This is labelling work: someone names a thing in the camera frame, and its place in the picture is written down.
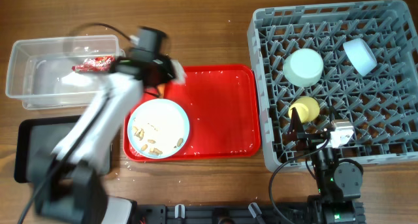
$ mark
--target red snack bag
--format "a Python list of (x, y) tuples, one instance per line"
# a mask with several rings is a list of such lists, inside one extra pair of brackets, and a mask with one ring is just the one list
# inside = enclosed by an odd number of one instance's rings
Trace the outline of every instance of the red snack bag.
[(87, 59), (81, 65), (75, 65), (71, 69), (76, 72), (97, 72), (108, 71), (110, 64), (115, 60), (113, 56), (96, 57), (94, 59)]

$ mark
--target white cup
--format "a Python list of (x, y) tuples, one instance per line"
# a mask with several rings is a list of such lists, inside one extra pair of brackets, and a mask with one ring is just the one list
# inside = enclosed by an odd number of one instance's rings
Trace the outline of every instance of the white cup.
[(323, 69), (321, 55), (309, 48), (292, 53), (283, 64), (285, 78), (298, 87), (309, 87), (318, 83)]
[(364, 40), (357, 38), (343, 43), (342, 46), (351, 64), (362, 76), (378, 65), (372, 50)]

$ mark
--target plastic crate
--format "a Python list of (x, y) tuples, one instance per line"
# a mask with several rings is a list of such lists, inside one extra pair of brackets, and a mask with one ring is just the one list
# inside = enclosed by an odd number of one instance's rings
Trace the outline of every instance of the plastic crate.
[[(418, 160), (418, 38), (408, 6), (401, 0), (262, 8), (248, 28), (251, 68), (255, 73), (265, 164), (274, 171), (297, 156), (281, 134), (289, 127), (287, 111), (300, 96), (318, 100), (321, 113), (304, 125), (322, 130), (329, 121), (328, 105), (355, 126), (354, 139), (339, 150), (341, 158), (361, 164)], [(362, 77), (351, 66), (342, 44), (362, 38), (372, 48), (378, 66)], [(311, 48), (324, 59), (321, 80), (298, 88), (283, 76), (285, 58)], [(305, 169), (301, 161), (286, 170)]]

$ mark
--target black tray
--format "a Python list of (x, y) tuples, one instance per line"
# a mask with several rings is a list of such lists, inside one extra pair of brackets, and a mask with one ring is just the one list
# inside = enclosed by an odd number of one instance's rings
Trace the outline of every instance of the black tray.
[[(19, 126), (14, 179), (18, 183), (30, 182), (26, 178), (27, 165), (31, 157), (40, 149), (40, 145), (44, 150), (52, 151), (58, 142), (67, 136), (79, 118), (80, 116), (65, 116), (23, 121)], [(106, 175), (110, 172), (111, 153), (112, 145), (110, 145), (108, 159), (106, 159), (106, 163), (99, 173), (100, 175)]]

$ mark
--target wood grain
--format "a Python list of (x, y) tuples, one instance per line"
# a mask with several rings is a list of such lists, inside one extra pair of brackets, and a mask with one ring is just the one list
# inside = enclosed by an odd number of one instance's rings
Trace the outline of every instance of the wood grain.
[[(367, 0), (0, 0), (0, 91), (5, 90), (13, 43), (65, 36), (84, 22), (112, 24), (128, 34), (138, 25), (166, 31), (169, 54), (183, 65), (250, 65), (246, 31), (257, 8)], [(405, 0), (418, 21), (416, 0)], [(88, 35), (105, 34), (104, 28)], [(128, 45), (120, 38), (121, 47)], [(0, 96), (0, 223), (15, 223), (31, 188), (13, 179), (19, 124), (29, 118), (79, 114), (82, 108), (28, 111), (20, 101)], [(109, 195), (140, 204), (268, 204), (271, 173), (263, 153), (244, 159), (134, 163), (117, 147), (114, 168), (103, 178)], [(362, 198), (368, 223), (416, 223), (418, 163), (366, 167)], [(274, 194), (280, 201), (305, 201), (317, 192), (306, 172), (280, 174)], [(35, 217), (26, 223), (56, 223)]]

